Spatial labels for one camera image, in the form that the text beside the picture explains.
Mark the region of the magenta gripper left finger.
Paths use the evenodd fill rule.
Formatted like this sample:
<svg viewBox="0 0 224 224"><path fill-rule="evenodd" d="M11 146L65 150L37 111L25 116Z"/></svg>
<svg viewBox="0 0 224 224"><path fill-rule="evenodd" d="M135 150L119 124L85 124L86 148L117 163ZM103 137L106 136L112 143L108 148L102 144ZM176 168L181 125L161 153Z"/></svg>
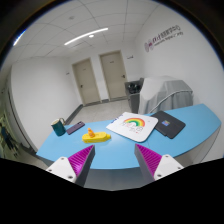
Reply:
<svg viewBox="0 0 224 224"><path fill-rule="evenodd" d="M46 171L83 187L94 156L95 146L90 145L70 157L60 157Z"/></svg>

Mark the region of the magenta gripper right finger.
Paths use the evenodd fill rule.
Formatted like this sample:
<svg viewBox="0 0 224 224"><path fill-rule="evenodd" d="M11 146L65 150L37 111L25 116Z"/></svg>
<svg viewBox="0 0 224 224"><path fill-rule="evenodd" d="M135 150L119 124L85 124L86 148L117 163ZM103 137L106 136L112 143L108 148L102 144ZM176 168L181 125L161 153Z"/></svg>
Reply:
<svg viewBox="0 0 224 224"><path fill-rule="evenodd" d="M147 184L183 169L183 166L169 154L160 155L139 144L135 145L134 154Z"/></svg>

